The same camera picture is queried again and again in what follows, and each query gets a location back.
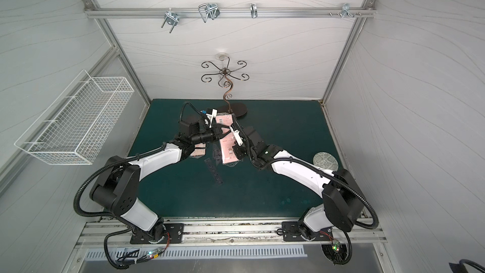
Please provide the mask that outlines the pink ruler set plastic bag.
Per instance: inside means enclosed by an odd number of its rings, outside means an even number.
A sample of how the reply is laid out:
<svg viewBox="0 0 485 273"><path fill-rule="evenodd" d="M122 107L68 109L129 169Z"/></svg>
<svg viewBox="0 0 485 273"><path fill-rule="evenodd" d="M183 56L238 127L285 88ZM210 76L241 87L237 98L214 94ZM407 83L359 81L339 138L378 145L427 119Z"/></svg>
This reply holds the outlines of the pink ruler set plastic bag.
<svg viewBox="0 0 485 273"><path fill-rule="evenodd" d="M190 154L190 157L199 159L206 155L206 149L206 144L196 144L194 151Z"/></svg>

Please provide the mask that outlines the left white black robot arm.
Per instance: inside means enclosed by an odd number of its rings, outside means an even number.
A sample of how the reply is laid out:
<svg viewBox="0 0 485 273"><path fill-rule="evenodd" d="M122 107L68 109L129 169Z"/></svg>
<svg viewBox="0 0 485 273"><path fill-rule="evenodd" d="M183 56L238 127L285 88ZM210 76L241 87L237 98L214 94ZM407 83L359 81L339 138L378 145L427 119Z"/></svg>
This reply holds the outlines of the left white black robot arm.
<svg viewBox="0 0 485 273"><path fill-rule="evenodd" d="M161 169L188 159L197 145L216 142L230 132L215 118L193 116L179 122L179 133L159 148L132 159L114 156L97 173L89 197L109 216L152 242L164 237L164 219L140 199L141 183Z"/></svg>

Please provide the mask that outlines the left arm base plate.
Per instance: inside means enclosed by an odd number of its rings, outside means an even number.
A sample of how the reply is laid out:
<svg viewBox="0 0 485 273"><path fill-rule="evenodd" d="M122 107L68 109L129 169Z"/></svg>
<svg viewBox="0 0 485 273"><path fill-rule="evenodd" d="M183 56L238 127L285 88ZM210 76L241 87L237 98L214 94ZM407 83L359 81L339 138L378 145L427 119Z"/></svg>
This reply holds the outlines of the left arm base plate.
<svg viewBox="0 0 485 273"><path fill-rule="evenodd" d="M182 242L184 232L183 223L164 223L155 225L150 231L135 228L131 236L132 245L148 245L170 243L178 244Z"/></svg>

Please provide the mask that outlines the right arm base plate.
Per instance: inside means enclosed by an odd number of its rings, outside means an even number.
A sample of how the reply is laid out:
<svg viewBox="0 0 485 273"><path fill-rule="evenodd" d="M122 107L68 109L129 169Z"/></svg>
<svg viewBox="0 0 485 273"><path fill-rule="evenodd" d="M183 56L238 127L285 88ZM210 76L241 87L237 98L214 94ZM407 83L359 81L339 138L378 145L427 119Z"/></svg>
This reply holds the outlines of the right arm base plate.
<svg viewBox="0 0 485 273"><path fill-rule="evenodd" d="M276 234L285 242L333 241L331 228L312 231L300 221L283 221Z"/></svg>

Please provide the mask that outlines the dark triangle set square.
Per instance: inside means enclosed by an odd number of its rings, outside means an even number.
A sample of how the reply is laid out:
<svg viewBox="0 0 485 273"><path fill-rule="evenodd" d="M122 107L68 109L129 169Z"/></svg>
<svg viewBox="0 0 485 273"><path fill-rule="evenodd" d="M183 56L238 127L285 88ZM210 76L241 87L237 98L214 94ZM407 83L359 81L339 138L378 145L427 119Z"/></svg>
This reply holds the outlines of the dark triangle set square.
<svg viewBox="0 0 485 273"><path fill-rule="evenodd" d="M222 164L222 151L218 144L212 145L212 158L217 166Z"/></svg>

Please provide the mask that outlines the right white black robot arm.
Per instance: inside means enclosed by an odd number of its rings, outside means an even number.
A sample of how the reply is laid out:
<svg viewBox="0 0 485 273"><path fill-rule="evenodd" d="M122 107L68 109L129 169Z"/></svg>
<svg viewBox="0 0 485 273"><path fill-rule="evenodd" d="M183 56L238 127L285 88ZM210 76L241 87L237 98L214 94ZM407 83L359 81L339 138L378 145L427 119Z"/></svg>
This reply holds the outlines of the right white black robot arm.
<svg viewBox="0 0 485 273"><path fill-rule="evenodd" d="M362 191L348 171L319 168L294 157L279 146L266 144L252 127L241 131L232 125L230 129L236 139L234 153L238 159L248 157L256 168L288 177L322 199L319 206L309 208L298 221L303 238L310 240L314 233L329 227L352 231L364 204L356 196Z"/></svg>

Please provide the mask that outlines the pink package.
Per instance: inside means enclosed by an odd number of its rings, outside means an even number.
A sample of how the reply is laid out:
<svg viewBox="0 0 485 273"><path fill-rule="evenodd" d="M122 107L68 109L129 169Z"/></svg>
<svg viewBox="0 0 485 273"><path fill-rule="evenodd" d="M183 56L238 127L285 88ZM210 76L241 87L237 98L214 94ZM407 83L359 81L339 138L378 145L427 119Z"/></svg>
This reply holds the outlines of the pink package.
<svg viewBox="0 0 485 273"><path fill-rule="evenodd" d="M230 130L230 126L234 123L233 117L232 115L217 115L215 121L218 125L223 125L222 132L224 137L219 140L222 151L222 164L234 166L239 162L234 147L239 147L239 145L237 145Z"/></svg>

